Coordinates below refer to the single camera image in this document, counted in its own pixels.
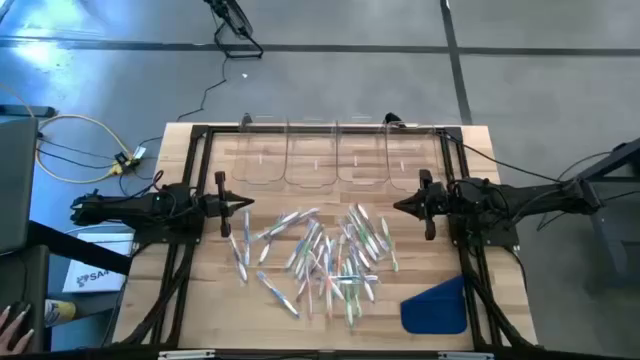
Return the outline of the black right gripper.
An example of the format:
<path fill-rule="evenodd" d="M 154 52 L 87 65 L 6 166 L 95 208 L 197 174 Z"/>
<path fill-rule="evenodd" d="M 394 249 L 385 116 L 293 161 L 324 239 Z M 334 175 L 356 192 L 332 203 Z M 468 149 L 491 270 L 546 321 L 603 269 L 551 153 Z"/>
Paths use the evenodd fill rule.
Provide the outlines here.
<path fill-rule="evenodd" d="M 448 199 L 445 187 L 441 182 L 435 182 L 432 174 L 427 169 L 419 170 L 419 193 L 398 200 L 394 208 L 415 218 L 420 217 L 425 223 L 425 239 L 434 240 L 436 226 L 433 220 L 435 215 L 446 215 L 448 211 Z"/>

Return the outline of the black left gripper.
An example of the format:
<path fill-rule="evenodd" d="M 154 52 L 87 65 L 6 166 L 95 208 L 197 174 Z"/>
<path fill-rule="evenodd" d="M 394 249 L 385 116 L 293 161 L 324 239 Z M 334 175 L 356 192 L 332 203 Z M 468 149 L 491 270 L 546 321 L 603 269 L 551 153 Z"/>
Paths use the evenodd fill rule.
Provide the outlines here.
<path fill-rule="evenodd" d="M 225 188 L 226 174 L 224 171 L 217 171 L 214 174 L 215 184 L 217 186 L 217 194 L 205 194 L 198 200 L 198 206 L 206 218 L 219 218 L 220 219 L 220 233 L 222 237 L 229 237 L 231 235 L 231 226 L 228 218 L 230 213 L 235 212 L 248 207 L 254 203 L 254 199 L 240 196 L 237 194 L 230 195 L 231 202 L 237 202 L 230 206 L 227 201 L 227 192 Z"/>

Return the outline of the clear plastic bin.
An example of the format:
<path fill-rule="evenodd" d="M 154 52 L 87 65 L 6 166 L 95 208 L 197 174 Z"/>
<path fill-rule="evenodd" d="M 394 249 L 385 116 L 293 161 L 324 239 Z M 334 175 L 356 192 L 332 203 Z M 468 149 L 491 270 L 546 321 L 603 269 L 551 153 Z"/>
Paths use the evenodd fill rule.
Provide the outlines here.
<path fill-rule="evenodd" d="M 239 126 L 232 176 L 251 185 L 278 182 L 286 168 L 288 120 L 275 116 L 252 118 L 252 124 Z"/>
<path fill-rule="evenodd" d="M 414 193 L 421 187 L 421 170 L 428 170 L 433 182 L 441 181 L 439 140 L 434 126 L 389 124 L 386 150 L 391 186 L 398 191 Z"/>
<path fill-rule="evenodd" d="M 337 180 L 336 121 L 308 118 L 287 123 L 285 181 L 303 189 L 319 189 Z"/>
<path fill-rule="evenodd" d="M 355 188 L 388 179 L 386 126 L 370 116 L 351 116 L 337 125 L 337 176 Z"/>

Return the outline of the blue cloth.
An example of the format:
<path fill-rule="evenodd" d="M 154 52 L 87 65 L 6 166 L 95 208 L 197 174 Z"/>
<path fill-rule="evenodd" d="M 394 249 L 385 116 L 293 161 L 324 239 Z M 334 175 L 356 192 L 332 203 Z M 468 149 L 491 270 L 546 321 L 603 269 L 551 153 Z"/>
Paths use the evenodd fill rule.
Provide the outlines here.
<path fill-rule="evenodd" d="M 417 335 L 455 335 L 467 328 L 464 280 L 456 276 L 400 304 L 403 328 Z"/>

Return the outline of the black side desk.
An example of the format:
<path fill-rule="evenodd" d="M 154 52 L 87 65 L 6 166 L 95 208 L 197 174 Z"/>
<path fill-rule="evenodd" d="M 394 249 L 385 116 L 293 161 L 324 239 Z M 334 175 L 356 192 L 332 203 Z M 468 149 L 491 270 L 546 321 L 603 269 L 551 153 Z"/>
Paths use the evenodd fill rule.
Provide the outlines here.
<path fill-rule="evenodd" d="M 15 303 L 31 306 L 25 328 L 33 329 L 34 334 L 25 349 L 26 353 L 39 353 L 45 348 L 44 308 L 49 256 L 52 254 L 122 275 L 129 272 L 131 265 L 127 255 L 29 221 L 24 246 L 0 254 L 0 313 Z"/>

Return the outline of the black equipment stand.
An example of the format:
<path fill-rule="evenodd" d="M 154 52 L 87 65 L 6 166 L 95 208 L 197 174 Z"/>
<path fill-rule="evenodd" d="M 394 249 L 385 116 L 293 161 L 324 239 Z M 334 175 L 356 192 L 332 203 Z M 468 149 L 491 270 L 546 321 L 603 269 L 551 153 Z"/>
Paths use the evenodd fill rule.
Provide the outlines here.
<path fill-rule="evenodd" d="M 590 221 L 606 254 L 605 283 L 640 288 L 640 137 L 618 145 L 579 176 L 596 186 L 603 203 Z"/>

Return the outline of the yellow white cup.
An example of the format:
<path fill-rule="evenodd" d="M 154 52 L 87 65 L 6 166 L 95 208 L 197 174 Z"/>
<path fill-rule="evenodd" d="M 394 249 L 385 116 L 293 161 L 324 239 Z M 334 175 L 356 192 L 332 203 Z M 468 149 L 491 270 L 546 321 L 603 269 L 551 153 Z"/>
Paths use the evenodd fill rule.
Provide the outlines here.
<path fill-rule="evenodd" d="M 77 308 L 73 302 L 46 299 L 44 308 L 44 324 L 47 328 L 71 322 Z"/>

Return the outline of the laptop computer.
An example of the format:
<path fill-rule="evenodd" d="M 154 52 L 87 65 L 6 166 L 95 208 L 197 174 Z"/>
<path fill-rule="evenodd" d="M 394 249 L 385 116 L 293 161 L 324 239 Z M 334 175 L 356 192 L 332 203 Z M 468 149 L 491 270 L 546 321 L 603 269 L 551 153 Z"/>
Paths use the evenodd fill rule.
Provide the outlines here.
<path fill-rule="evenodd" d="M 27 238 L 38 121 L 0 123 L 0 254 Z"/>

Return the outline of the person's hand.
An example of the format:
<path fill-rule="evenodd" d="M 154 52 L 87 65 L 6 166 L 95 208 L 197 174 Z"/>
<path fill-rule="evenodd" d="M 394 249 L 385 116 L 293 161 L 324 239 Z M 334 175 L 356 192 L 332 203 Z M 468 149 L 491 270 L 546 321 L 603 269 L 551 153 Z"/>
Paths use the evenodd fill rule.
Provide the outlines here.
<path fill-rule="evenodd" d="M 31 306 L 26 303 L 8 305 L 0 313 L 0 357 L 22 354 L 28 346 L 33 329 L 26 329 Z"/>

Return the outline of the white frame bracket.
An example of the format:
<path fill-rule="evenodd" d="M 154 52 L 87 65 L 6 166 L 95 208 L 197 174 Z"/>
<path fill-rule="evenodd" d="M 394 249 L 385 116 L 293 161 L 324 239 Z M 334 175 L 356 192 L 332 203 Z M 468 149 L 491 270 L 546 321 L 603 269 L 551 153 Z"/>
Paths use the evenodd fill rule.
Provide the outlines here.
<path fill-rule="evenodd" d="M 215 357 L 214 349 L 172 350 L 159 352 L 157 360 L 205 360 Z"/>
<path fill-rule="evenodd" d="M 438 360 L 495 360 L 493 353 L 442 351 L 437 355 Z"/>

